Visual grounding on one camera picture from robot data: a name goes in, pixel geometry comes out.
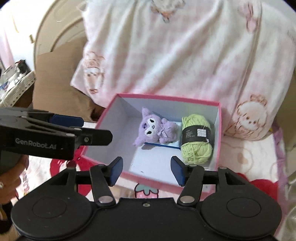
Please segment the person's left hand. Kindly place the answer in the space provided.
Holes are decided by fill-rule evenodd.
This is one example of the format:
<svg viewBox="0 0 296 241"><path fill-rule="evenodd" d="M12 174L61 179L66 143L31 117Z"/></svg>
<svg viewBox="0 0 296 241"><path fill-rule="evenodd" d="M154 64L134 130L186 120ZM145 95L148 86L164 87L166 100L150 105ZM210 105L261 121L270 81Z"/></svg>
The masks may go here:
<svg viewBox="0 0 296 241"><path fill-rule="evenodd" d="M4 174L1 174L1 221L7 221L8 215L3 205L8 204L17 196L16 188L20 186L20 175L29 166L29 157L22 155L16 165Z"/></svg>

